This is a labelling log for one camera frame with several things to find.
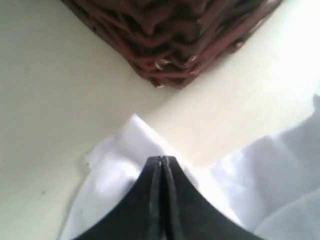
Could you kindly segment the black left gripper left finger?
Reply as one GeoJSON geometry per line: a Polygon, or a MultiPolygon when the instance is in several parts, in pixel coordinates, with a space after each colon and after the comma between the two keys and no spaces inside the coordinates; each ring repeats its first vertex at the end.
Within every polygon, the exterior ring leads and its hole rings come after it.
{"type": "Polygon", "coordinates": [[[162,239],[160,157],[147,159],[138,179],[121,201],[77,240],[162,239]]]}

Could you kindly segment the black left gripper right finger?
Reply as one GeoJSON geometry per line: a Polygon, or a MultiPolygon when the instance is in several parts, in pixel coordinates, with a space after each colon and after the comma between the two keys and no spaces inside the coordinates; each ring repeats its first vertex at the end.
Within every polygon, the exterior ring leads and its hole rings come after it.
{"type": "Polygon", "coordinates": [[[161,213],[168,240],[257,240],[212,206],[187,178],[177,159],[163,156],[161,213]]]}

